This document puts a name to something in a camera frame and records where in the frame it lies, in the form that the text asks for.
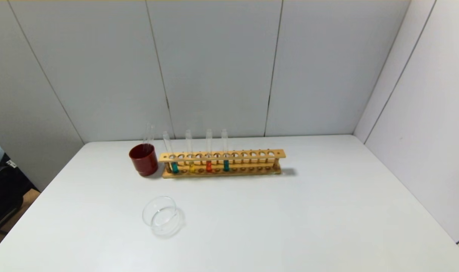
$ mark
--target test tube rack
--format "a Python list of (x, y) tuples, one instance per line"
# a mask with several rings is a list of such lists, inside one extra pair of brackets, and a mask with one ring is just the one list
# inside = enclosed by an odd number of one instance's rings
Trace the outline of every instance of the test tube rack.
[[(163, 162), (164, 172), (162, 177), (190, 178), (190, 177), (218, 177), (218, 176), (252, 176), (281, 174), (279, 159), (286, 158), (283, 149), (267, 150), (233, 150), (228, 153), (222, 151), (211, 152), (207, 157), (206, 152), (162, 153), (159, 162)], [(225, 172), (223, 162), (229, 161), (229, 171)], [(212, 171), (206, 171), (206, 162), (211, 161)], [(179, 172), (175, 174), (171, 163), (176, 162)], [(190, 163), (194, 163), (195, 172), (189, 170)]]

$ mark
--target floor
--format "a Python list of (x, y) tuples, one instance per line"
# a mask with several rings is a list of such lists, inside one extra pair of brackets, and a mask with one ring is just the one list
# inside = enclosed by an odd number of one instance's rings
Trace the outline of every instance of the floor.
[[(28, 210), (30, 205), (37, 199), (37, 197), (40, 195), (38, 191), (35, 191), (31, 189), (28, 191), (24, 196), (23, 196), (23, 204), (21, 205), (20, 210), (12, 217), (10, 220), (8, 220), (3, 227), (1, 227), (0, 230), (9, 232), (12, 227), (18, 222), (18, 220), (21, 218), (21, 216)], [(3, 241), (3, 238), (5, 238), (5, 235), (0, 234), (0, 243)]]

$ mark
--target empty test tube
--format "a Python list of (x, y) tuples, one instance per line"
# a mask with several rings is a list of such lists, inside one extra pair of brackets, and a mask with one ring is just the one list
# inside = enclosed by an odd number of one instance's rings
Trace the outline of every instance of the empty test tube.
[[(211, 129), (206, 131), (206, 157), (211, 158), (211, 140), (213, 139), (213, 132)], [(206, 161), (206, 172), (211, 172), (213, 169), (211, 167), (211, 160)]]
[[(169, 138), (169, 134), (167, 131), (162, 133), (162, 138), (164, 139), (164, 144), (166, 145), (167, 153), (171, 154), (173, 158), (176, 158), (176, 155), (173, 153), (173, 147), (171, 146), (171, 138)], [(179, 169), (177, 168), (177, 162), (171, 162), (171, 166), (173, 167), (173, 173), (179, 173)]]
[(154, 125), (147, 123), (145, 126), (144, 138), (142, 140), (143, 151), (145, 153), (150, 153), (151, 151), (149, 147), (152, 145), (152, 141), (154, 141), (154, 132)]
[[(223, 157), (229, 156), (228, 154), (228, 132), (226, 129), (221, 130), (221, 139), (223, 139)], [(230, 161), (223, 160), (223, 171), (228, 172), (230, 170)]]
[[(191, 131), (188, 129), (186, 131), (186, 145), (188, 145), (188, 155), (191, 155), (191, 158), (193, 158), (193, 138), (191, 136)], [(195, 173), (196, 169), (194, 167), (194, 162), (189, 162), (189, 171), (191, 173)]]

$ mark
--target teal liquid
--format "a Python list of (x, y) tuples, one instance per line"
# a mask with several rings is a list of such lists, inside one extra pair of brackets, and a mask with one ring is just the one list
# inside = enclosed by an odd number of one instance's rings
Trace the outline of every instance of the teal liquid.
[(171, 162), (171, 165), (173, 166), (173, 173), (179, 173), (179, 169), (177, 168), (177, 162)]
[(229, 160), (224, 160), (223, 164), (224, 164), (223, 171), (228, 172), (230, 170), (230, 161)]

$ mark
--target wall panel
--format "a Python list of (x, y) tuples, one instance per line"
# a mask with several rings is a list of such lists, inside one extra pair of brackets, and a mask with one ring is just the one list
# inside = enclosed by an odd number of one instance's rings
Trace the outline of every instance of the wall panel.
[(435, 0), (414, 0), (409, 4), (406, 16), (382, 68), (376, 87), (354, 131), (354, 135), (362, 143), (367, 140), (384, 108), (385, 102), (387, 102), (394, 86), (397, 84), (397, 80), (417, 43), (434, 2)]
[(0, 1), (0, 145), (39, 190), (83, 146), (6, 1)]
[(263, 136), (281, 1), (147, 3), (176, 136)]
[(459, 0), (438, 0), (366, 146), (459, 240)]
[(408, 5), (285, 0), (266, 135), (351, 134)]
[(83, 141), (172, 133), (144, 1), (13, 1), (33, 50)]

